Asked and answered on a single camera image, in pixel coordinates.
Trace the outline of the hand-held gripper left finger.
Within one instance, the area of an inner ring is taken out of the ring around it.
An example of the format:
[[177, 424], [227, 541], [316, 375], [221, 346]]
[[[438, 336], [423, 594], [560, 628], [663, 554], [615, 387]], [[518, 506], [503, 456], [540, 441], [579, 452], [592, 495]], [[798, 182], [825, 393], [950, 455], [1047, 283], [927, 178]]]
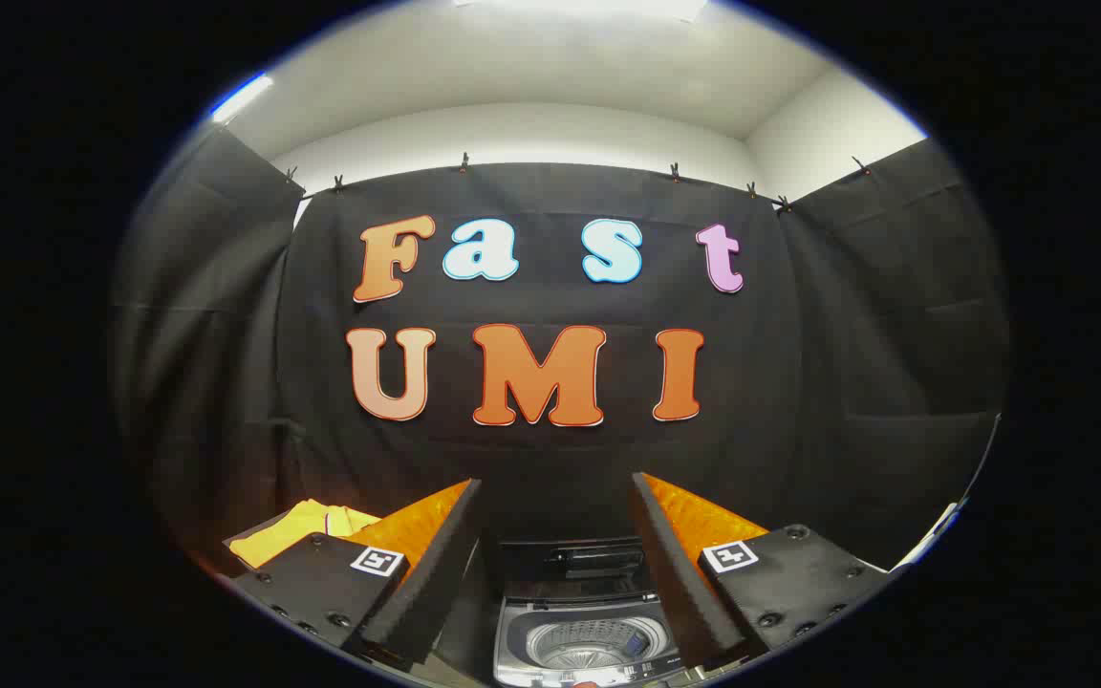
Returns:
[[399, 666], [424, 660], [481, 535], [476, 478], [425, 495], [359, 485], [290, 498], [224, 535], [237, 591], [333, 652]]

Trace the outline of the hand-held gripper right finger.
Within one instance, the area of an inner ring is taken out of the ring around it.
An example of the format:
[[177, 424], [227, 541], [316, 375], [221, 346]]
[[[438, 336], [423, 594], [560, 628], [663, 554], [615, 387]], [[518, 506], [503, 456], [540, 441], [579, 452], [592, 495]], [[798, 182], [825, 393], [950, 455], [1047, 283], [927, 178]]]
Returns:
[[891, 579], [813, 527], [761, 527], [647, 473], [633, 476], [633, 520], [691, 669], [780, 653], [864, 605]]

